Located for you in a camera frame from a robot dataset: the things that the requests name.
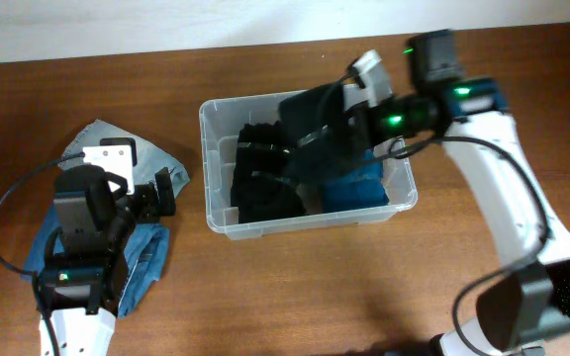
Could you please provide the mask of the teal garment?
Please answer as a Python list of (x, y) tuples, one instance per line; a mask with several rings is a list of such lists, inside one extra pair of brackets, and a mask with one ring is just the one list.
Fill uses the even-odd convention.
[(377, 162), (326, 182), (320, 188), (323, 211), (335, 213), (388, 205), (382, 177), (383, 164)]

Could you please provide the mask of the dark grey garment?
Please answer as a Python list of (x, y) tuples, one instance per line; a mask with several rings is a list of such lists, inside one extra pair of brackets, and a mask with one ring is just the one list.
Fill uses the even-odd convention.
[(303, 184), (318, 185), (363, 164), (373, 147), (365, 122), (345, 108), (344, 86), (325, 84), (278, 105), (286, 141), (293, 145), (285, 173)]

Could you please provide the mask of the black garment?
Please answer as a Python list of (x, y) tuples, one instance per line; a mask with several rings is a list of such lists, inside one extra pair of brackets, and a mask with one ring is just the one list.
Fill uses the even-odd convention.
[(231, 205), (240, 223), (302, 217), (307, 213), (297, 193), (299, 182), (288, 175), (293, 145), (282, 124), (246, 124), (237, 137)]

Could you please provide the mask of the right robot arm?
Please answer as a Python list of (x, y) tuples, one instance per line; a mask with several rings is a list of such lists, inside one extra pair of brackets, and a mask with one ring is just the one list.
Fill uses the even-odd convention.
[[(492, 233), (497, 270), (469, 284), (476, 311), (433, 337), (429, 355), (540, 355), (546, 341), (570, 333), (570, 231), (552, 210), (521, 147), (497, 82), (468, 78), (450, 30), (407, 40), (414, 93), (392, 93), (377, 51), (347, 74), (364, 90), (353, 107), (359, 139), (374, 146), (400, 137), (393, 159), (440, 145), (471, 189)], [(417, 134), (427, 133), (427, 141)]]

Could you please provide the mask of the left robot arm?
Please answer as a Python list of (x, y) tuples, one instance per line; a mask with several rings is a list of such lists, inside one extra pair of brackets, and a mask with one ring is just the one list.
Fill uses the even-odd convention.
[(44, 355), (104, 355), (128, 281), (125, 247), (140, 223), (176, 212), (170, 172), (127, 191), (124, 177), (95, 165), (54, 182), (60, 225), (47, 238), (44, 268), (32, 279)]

